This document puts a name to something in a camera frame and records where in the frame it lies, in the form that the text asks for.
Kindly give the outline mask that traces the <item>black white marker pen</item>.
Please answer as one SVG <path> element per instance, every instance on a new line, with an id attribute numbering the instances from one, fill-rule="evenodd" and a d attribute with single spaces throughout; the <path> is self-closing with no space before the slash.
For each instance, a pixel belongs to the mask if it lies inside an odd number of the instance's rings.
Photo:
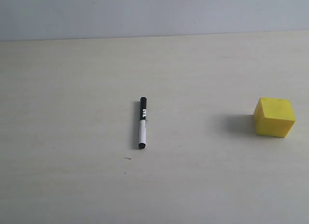
<path id="1" fill-rule="evenodd" d="M 140 127 L 139 127 L 139 149 L 146 147 L 146 118 L 147 118 L 147 98 L 140 98 Z"/>

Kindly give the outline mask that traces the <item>yellow foam cube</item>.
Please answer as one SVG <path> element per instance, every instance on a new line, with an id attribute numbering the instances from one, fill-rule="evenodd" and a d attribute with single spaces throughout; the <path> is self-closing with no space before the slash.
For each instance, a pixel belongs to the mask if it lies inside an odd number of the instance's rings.
<path id="1" fill-rule="evenodd" d="M 258 135 L 285 138 L 296 118 L 291 102 L 281 98 L 261 97 L 253 112 Z"/>

